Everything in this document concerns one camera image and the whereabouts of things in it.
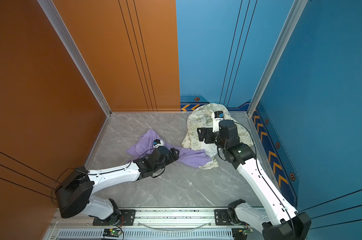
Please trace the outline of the purple cloth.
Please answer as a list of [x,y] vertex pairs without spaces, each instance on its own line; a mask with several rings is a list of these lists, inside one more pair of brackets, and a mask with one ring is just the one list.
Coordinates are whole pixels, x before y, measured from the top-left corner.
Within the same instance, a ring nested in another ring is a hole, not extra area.
[[[133,144],[126,152],[136,159],[142,157],[144,154],[151,154],[154,149],[153,143],[155,140],[162,141],[162,138],[154,130],[150,129],[144,135],[142,135],[137,143]],[[171,148],[179,150],[179,159],[177,161],[187,166],[199,168],[212,161],[212,159],[206,155],[204,150],[194,151],[191,149],[174,146],[166,142],[163,143],[163,146],[169,150]]]

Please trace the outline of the cream green cartoon print cloth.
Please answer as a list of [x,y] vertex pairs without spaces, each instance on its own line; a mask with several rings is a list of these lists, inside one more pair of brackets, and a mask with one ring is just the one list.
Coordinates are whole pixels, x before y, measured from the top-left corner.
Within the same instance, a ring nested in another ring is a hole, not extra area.
[[236,126],[238,127],[241,142],[249,145],[250,147],[254,146],[249,131],[245,127],[238,124],[239,121],[233,118],[233,115],[230,114],[226,107],[221,104],[207,104],[198,107],[189,115],[187,120],[188,130],[182,142],[182,147],[194,151],[200,151],[203,149],[202,143],[199,141],[197,129],[213,127],[212,116],[214,115],[215,111],[222,111],[224,113],[225,120],[233,120],[237,122]]

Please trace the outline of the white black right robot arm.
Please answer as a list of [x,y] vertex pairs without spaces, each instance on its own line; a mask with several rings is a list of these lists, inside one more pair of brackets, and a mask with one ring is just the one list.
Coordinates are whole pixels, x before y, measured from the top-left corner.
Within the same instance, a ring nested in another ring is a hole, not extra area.
[[300,213],[279,192],[262,169],[256,153],[242,143],[238,128],[232,120],[222,120],[212,128],[197,129],[199,141],[214,144],[225,160],[245,178],[265,212],[251,207],[243,200],[232,202],[228,214],[234,224],[247,223],[263,235],[265,240],[305,240],[311,219]]

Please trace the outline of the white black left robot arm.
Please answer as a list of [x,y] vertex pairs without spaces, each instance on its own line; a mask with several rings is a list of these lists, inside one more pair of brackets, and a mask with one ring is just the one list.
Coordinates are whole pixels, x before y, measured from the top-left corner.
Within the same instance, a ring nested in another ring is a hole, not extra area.
[[125,165],[102,170],[78,167],[54,190],[63,219],[83,214],[107,225],[120,224],[122,213],[113,199],[95,195],[102,189],[126,182],[154,178],[154,173],[179,159],[179,150],[160,146]]

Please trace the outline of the green circuit board left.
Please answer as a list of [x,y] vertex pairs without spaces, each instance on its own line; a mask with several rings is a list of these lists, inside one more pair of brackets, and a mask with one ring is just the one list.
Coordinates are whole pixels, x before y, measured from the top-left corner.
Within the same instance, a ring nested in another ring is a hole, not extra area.
[[124,233],[118,228],[104,229],[102,237],[104,239],[123,239]]

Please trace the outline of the green circuit board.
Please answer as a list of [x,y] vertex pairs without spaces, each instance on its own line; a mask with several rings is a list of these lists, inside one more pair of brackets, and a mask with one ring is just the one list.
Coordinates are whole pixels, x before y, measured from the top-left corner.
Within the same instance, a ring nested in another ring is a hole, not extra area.
[[246,240],[253,231],[252,228],[232,228],[232,237],[234,240]]
[[104,229],[102,237],[104,239],[123,239],[124,233],[118,228]]

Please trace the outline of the green circuit board right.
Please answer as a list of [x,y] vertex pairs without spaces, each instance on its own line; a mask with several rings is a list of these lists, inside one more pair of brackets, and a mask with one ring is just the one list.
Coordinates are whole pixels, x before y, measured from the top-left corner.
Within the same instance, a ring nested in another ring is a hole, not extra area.
[[252,228],[232,228],[232,237],[234,240],[246,240],[253,231]]

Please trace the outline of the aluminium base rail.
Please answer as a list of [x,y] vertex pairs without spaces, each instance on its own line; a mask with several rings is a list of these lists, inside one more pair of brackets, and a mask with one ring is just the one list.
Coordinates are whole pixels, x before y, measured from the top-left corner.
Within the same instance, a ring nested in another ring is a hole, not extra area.
[[[121,208],[135,210],[131,226],[94,226],[93,218],[80,214],[63,219],[59,213],[53,217],[44,236],[45,240],[233,240],[232,228],[252,228],[240,225],[217,225],[215,210],[225,207],[178,208]],[[104,229],[118,228],[123,239],[104,239]],[[261,240],[262,235],[253,229],[247,240]]]

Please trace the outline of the aluminium corner post right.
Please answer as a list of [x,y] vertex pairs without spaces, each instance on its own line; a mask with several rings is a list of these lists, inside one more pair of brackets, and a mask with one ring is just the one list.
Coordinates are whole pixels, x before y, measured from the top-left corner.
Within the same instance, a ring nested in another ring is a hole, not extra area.
[[247,110],[248,117],[252,117],[257,105],[259,104],[263,93],[275,71],[275,68],[286,48],[287,43],[302,15],[302,12],[308,0],[295,0],[284,22],[282,30],[270,55],[265,70],[260,78],[257,88],[254,92],[249,108]]

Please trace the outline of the aluminium corner post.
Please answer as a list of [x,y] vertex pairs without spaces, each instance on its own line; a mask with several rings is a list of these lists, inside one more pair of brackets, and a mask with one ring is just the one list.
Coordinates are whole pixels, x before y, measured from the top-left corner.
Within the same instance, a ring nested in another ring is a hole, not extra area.
[[60,16],[55,4],[52,0],[38,0],[40,7],[48,18],[50,24],[57,33],[59,39],[64,45],[66,51],[70,55],[78,71],[82,75],[83,79],[87,83],[101,109],[107,117],[112,114],[111,107],[107,103],[105,96],[103,95],[99,85],[97,84],[90,68],[88,67],[85,59],[80,53],[73,37],[71,36],[68,28],[66,27],[62,17]]
[[249,108],[247,110],[248,117],[252,117],[257,105],[259,104],[263,93],[275,71],[275,68],[286,48],[287,43],[302,15],[302,12],[308,0],[295,0],[284,22],[282,30],[270,55],[265,70],[260,78],[257,88],[254,92]]

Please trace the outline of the aluminium corner post left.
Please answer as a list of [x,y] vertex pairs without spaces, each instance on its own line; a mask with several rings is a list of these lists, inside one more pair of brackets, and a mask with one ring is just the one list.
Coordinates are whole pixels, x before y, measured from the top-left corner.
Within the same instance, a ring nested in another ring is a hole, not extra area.
[[62,17],[60,16],[55,4],[52,0],[38,0],[40,7],[48,18],[50,24],[57,33],[59,39],[64,45],[66,51],[70,55],[78,71],[82,75],[83,79],[87,83],[101,109],[107,117],[112,114],[111,107],[107,103],[105,96],[103,95],[99,85],[97,84],[90,68],[88,67],[85,59],[80,53],[73,37],[71,36],[68,28],[66,27]]

